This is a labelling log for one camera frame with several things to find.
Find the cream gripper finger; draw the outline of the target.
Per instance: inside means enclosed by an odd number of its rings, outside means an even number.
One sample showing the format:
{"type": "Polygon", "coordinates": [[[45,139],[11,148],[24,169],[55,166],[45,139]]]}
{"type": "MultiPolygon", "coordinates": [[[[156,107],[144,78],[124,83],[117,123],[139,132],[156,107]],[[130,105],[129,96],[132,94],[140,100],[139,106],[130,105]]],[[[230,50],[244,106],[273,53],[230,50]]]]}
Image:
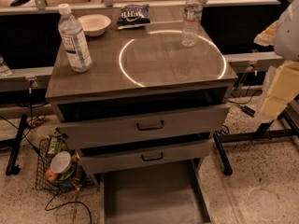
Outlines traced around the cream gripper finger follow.
{"type": "Polygon", "coordinates": [[[266,119],[276,119],[298,94],[299,62],[270,66],[263,82],[263,101],[259,113],[266,119]]]}

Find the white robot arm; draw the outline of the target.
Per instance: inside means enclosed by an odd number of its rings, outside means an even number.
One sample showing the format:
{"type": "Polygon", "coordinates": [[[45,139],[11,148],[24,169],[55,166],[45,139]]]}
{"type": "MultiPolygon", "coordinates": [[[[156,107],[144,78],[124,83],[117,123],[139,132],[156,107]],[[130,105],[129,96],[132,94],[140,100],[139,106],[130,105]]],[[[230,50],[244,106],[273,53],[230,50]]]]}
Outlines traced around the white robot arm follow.
{"type": "Polygon", "coordinates": [[[273,46],[284,59],[279,68],[269,68],[263,83],[258,117],[273,120],[299,94],[299,0],[293,0],[277,21],[256,35],[254,42],[273,46]]]}

